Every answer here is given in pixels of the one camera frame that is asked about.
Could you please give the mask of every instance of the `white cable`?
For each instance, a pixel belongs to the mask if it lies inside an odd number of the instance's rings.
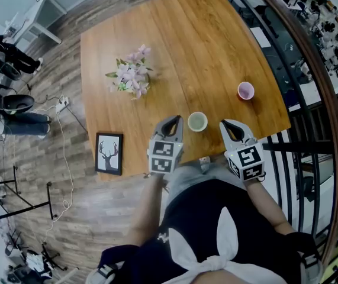
[[[71,181],[71,183],[72,183],[72,191],[71,191],[71,193],[70,193],[71,202],[69,203],[69,201],[67,201],[67,200],[65,200],[65,199],[62,201],[62,205],[63,205],[63,207],[64,207],[64,210],[61,212],[61,214],[59,215],[58,218],[56,218],[55,220],[52,221],[51,227],[45,232],[45,238],[44,238],[43,243],[45,243],[45,241],[46,241],[46,239],[47,239],[48,232],[51,231],[51,230],[53,229],[54,223],[57,222],[57,221],[62,217],[62,215],[64,214],[64,212],[68,211],[69,208],[73,205],[74,183],[73,183],[73,178],[72,178],[72,172],[70,171],[70,167],[69,167],[69,164],[68,164],[68,162],[67,162],[67,160],[66,160],[66,156],[65,156],[65,135],[64,135],[64,133],[63,133],[63,128],[62,128],[62,125],[61,125],[61,122],[60,122],[60,118],[58,117],[58,112],[57,112],[57,110],[56,110],[56,115],[57,115],[57,120],[58,120],[58,123],[59,123],[59,125],[60,125],[61,133],[62,133],[62,137],[63,137],[63,158],[65,159],[66,166],[67,166],[67,169],[68,169],[69,175],[70,175],[70,181]]]

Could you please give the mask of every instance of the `green leaf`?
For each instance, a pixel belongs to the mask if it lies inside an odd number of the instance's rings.
[[[106,73],[105,75],[109,78],[116,78],[117,77],[116,72]]]

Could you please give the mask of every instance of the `floor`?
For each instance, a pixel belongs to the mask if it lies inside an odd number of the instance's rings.
[[[80,34],[95,24],[147,0],[87,0],[68,12],[53,24],[50,30],[63,42],[56,45],[45,36],[37,39],[27,53],[33,57],[44,57],[43,70],[35,77],[23,79],[32,86],[31,94],[37,102],[46,95],[70,98],[70,110],[85,125],[82,103]],[[27,93],[23,82],[12,84],[20,93]],[[47,109],[55,105],[56,99],[37,105]],[[54,116],[54,109],[48,114]],[[90,270],[97,267],[103,249],[121,243],[128,227],[131,213],[139,200],[143,187],[143,176],[130,177],[113,182],[101,182],[95,173],[94,160],[88,135],[74,116],[64,110],[59,120],[65,134],[55,118],[51,132],[44,139],[37,137],[9,136],[3,146],[0,142],[0,176],[12,178],[12,165],[18,166],[17,179],[26,200],[32,204],[47,199],[46,183],[52,182],[51,200],[53,211],[63,211],[62,201],[70,200],[72,184],[63,157],[71,169],[74,183],[73,205],[47,233],[47,246],[59,251],[58,262],[70,269],[80,268],[72,283],[84,283]],[[8,195],[6,207],[14,211],[26,208],[26,204],[15,196]],[[17,228],[22,231],[26,245],[41,250],[46,230],[51,227],[47,206],[14,217]]]

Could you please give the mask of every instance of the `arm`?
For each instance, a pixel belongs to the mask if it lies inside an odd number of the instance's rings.
[[[161,210],[162,178],[161,174],[153,174],[147,179],[124,244],[141,246],[156,232]]]
[[[295,232],[281,208],[259,181],[251,180],[244,184],[253,205],[270,222],[277,233],[289,234]]]

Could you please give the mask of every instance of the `black pants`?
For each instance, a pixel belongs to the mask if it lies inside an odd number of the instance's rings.
[[[16,69],[24,73],[33,73],[40,66],[40,61],[33,60],[19,49],[16,49],[15,53],[7,58],[7,61],[12,62]]]

